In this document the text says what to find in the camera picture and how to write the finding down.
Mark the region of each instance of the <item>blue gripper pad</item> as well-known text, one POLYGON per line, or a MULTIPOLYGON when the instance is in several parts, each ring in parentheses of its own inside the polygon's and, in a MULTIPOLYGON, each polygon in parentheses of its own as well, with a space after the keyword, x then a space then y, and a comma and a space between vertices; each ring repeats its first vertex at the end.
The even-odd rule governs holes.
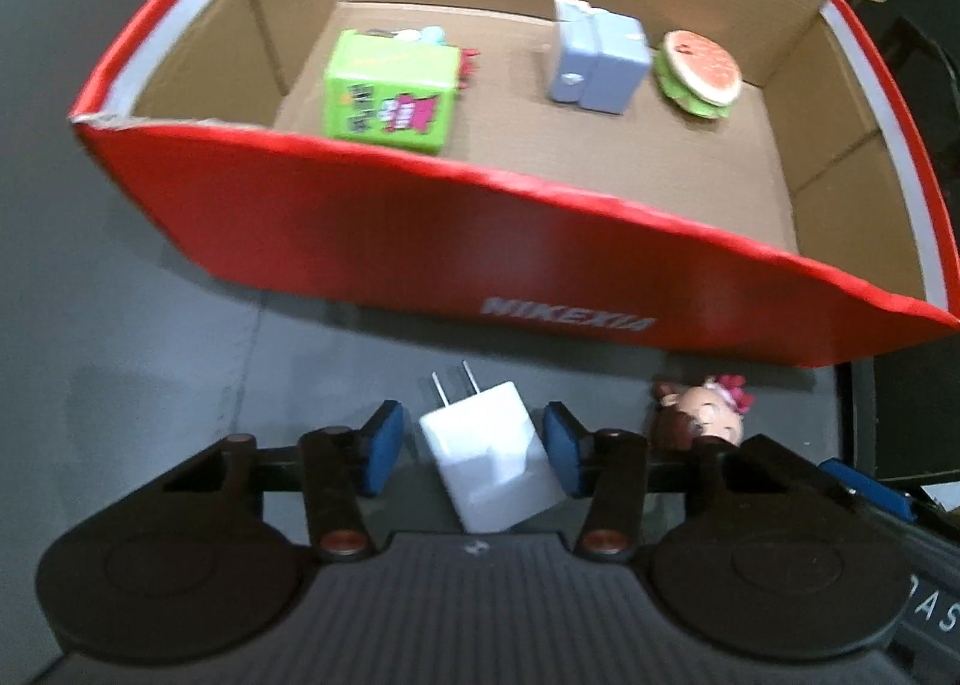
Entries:
POLYGON ((377 496, 390 478, 403 445, 403 406, 396 400, 384 400, 363 429, 368 438, 370 456, 363 476, 363 494, 377 496))
POLYGON ((571 426, 572 415, 559 403, 544 408, 544 448, 550 467, 560 479, 560 487, 568 496, 584 495, 580 472, 580 445, 577 427, 571 426))

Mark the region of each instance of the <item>red cardboard box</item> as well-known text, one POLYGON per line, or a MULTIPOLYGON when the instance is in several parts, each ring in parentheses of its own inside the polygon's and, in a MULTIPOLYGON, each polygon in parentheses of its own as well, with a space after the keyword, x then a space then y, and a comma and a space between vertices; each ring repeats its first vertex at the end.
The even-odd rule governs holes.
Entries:
POLYGON ((557 106, 553 0, 148 0, 71 111, 90 154, 231 282, 820 366, 957 330, 928 156, 843 0, 589 0, 692 29, 747 85, 699 122, 651 79, 557 106), (482 50, 442 157, 320 137, 340 29, 482 50))

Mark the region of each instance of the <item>pink cartoon graphic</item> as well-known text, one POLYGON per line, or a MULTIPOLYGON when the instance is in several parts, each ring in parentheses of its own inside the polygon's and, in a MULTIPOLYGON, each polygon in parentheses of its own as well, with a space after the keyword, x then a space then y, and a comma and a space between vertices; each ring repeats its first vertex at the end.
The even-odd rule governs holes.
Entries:
POLYGON ((400 94, 392 100, 384 100, 380 107, 380 120, 387 132, 414 130, 426 134, 437 112, 438 95, 416 98, 412 94, 400 94))

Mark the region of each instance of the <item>black device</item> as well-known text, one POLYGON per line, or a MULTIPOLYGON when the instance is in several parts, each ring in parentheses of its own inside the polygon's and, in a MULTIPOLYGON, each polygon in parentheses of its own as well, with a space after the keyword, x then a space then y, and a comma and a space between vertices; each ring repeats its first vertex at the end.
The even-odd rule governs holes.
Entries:
POLYGON ((39 681, 892 685, 939 683, 948 659, 960 674, 949 644, 928 654, 929 602, 913 611, 928 586, 960 595, 949 548, 918 559, 909 527, 769 438, 654 455, 551 403, 551 464, 592 498, 576 542, 397 533, 378 551, 355 495, 382 489, 402 421, 386 402, 294 448, 232 436, 65 533, 37 570, 64 648, 39 681), (304 495, 309 546, 262 521, 270 491, 304 495), (649 544, 654 492, 684 493, 688 518, 649 544))

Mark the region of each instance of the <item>green toy box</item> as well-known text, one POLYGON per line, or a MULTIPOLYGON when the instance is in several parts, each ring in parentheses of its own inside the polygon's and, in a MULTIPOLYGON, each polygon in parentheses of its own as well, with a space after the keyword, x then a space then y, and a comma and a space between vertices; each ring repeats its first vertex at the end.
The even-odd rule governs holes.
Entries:
POLYGON ((323 134, 435 154, 459 74, 459 49, 345 29, 323 74, 323 134))

